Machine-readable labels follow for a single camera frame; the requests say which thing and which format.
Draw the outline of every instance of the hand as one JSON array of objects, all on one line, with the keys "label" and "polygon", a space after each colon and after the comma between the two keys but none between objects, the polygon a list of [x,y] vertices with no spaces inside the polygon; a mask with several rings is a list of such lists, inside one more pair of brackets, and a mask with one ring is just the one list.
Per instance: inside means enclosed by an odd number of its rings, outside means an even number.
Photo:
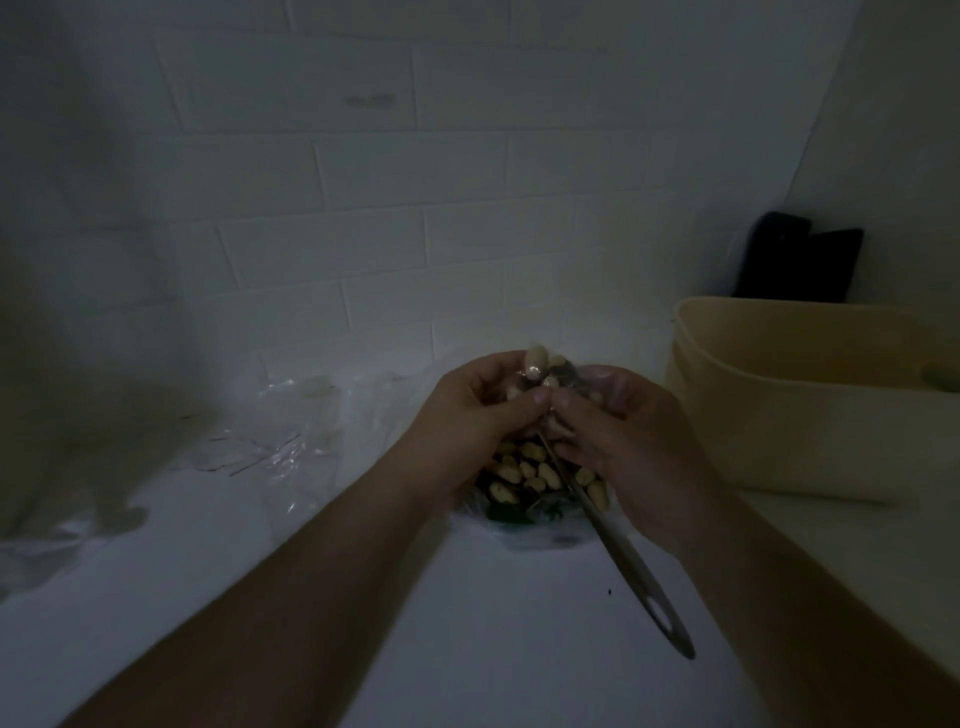
[{"label": "hand", "polygon": [[607,412],[573,390],[554,393],[554,409],[577,432],[557,454],[600,473],[634,526],[679,557],[700,524],[734,501],[732,492],[672,394],[618,367],[579,372],[604,395]]},{"label": "hand", "polygon": [[493,458],[497,444],[550,408],[550,390],[535,387],[515,400],[493,401],[504,378],[522,368],[524,352],[484,356],[445,374],[403,436],[385,455],[390,466],[434,508]]}]

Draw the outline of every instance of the plastic wrap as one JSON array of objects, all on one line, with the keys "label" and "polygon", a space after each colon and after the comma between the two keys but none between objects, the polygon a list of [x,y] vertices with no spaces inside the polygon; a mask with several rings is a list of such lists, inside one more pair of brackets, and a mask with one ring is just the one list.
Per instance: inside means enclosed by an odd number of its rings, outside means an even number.
[{"label": "plastic wrap", "polygon": [[[350,390],[348,430],[363,433],[366,450],[381,455],[407,429],[440,377],[476,356],[479,352],[458,351],[419,374],[407,377],[376,376],[358,381]],[[613,493],[610,517],[622,521],[622,511]],[[513,550],[553,549],[578,546],[597,536],[573,496],[558,499],[558,506],[542,512],[532,524],[491,521],[490,502],[477,488],[471,488],[463,503],[450,514],[455,528],[484,531]]]},{"label": "plastic wrap", "polygon": [[245,401],[177,465],[251,479],[277,543],[336,496],[342,392],[325,377],[273,383]]},{"label": "plastic wrap", "polygon": [[163,471],[245,479],[272,536],[285,541],[337,493],[342,392],[324,378],[283,381],[211,419],[186,415],[122,441],[75,452],[0,539],[0,601],[70,570],[149,514],[131,505]]}]

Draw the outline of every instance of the tile wall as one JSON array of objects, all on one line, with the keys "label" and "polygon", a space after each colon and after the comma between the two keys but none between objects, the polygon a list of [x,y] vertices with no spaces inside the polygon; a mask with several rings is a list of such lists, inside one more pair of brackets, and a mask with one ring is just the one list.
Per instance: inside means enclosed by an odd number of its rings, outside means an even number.
[{"label": "tile wall", "polygon": [[42,0],[0,224],[64,366],[216,388],[535,341],[658,376],[857,0]]}]

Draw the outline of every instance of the finger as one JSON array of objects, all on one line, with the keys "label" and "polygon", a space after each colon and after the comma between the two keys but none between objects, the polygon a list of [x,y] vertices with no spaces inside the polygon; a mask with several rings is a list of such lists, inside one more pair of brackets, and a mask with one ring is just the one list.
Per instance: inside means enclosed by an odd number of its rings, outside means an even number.
[{"label": "finger", "polygon": [[607,411],[620,417],[635,411],[660,391],[650,379],[621,367],[587,365],[578,367],[577,374],[603,394]]},{"label": "finger", "polygon": [[621,422],[572,389],[554,392],[553,408],[577,431],[577,439],[601,452],[609,452],[620,440]]},{"label": "finger", "polygon": [[497,384],[505,376],[520,371],[523,366],[523,350],[499,352],[473,359],[452,374],[461,377],[478,397],[487,387]]},{"label": "finger", "polygon": [[557,452],[557,455],[562,457],[563,460],[569,460],[571,463],[576,463],[581,468],[590,468],[595,473],[603,474],[603,468],[601,467],[601,459],[598,455],[584,450],[583,448],[578,448],[576,445],[570,443],[557,443],[553,446],[554,451]]},{"label": "finger", "polygon": [[535,422],[550,409],[550,395],[551,391],[546,387],[534,387],[515,400],[485,407],[496,436],[503,437]]}]

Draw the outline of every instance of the fingernail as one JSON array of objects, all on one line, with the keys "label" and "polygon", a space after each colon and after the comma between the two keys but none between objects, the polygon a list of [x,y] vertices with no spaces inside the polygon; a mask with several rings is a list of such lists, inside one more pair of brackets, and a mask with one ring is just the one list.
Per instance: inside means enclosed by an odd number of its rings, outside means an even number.
[{"label": "fingernail", "polygon": [[554,405],[559,405],[561,407],[566,407],[570,404],[570,390],[568,389],[558,389],[553,393],[553,403]]}]

